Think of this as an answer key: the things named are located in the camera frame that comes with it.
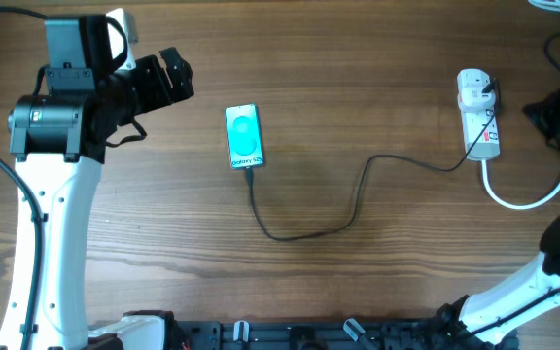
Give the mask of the teal screen smartphone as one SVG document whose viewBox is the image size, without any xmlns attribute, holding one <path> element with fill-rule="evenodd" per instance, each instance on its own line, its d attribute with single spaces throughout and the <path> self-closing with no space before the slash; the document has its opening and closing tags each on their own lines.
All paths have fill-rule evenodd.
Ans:
<svg viewBox="0 0 560 350">
<path fill-rule="evenodd" d="M 225 109 L 229 163 L 232 169 L 264 165 L 263 141 L 255 104 Z"/>
</svg>

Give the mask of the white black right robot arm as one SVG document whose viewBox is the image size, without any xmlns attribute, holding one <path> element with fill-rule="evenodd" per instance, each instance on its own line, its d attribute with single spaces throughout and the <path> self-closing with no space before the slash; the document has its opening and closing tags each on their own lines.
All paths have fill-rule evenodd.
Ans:
<svg viewBox="0 0 560 350">
<path fill-rule="evenodd" d="M 497 286 L 444 305 L 430 326 L 433 349 L 503 349 L 519 326 L 560 306 L 560 216 L 538 254 Z"/>
</svg>

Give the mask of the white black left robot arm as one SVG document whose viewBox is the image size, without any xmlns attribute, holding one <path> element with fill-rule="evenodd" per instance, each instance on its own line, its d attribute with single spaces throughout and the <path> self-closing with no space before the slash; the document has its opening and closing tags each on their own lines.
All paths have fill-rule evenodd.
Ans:
<svg viewBox="0 0 560 350">
<path fill-rule="evenodd" d="M 89 214 L 111 136 L 138 117 L 193 95 L 174 48 L 135 58 L 134 17 L 45 21 L 45 94 L 20 98 L 8 118 L 20 180 L 13 282 L 0 349 L 172 349 L 168 311 L 132 311 L 91 330 L 85 307 Z"/>
</svg>

